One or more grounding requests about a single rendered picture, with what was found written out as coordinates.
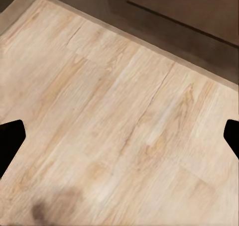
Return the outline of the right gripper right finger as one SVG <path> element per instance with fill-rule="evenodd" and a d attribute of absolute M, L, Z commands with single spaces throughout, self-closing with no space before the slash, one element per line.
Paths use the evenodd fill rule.
<path fill-rule="evenodd" d="M 224 129 L 224 139 L 239 160 L 239 121 L 227 120 Z"/>

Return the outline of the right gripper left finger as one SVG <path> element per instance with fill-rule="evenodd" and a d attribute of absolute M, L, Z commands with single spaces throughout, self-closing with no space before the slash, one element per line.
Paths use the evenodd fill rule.
<path fill-rule="evenodd" d="M 22 120 L 0 125 L 0 179 L 26 138 Z"/>

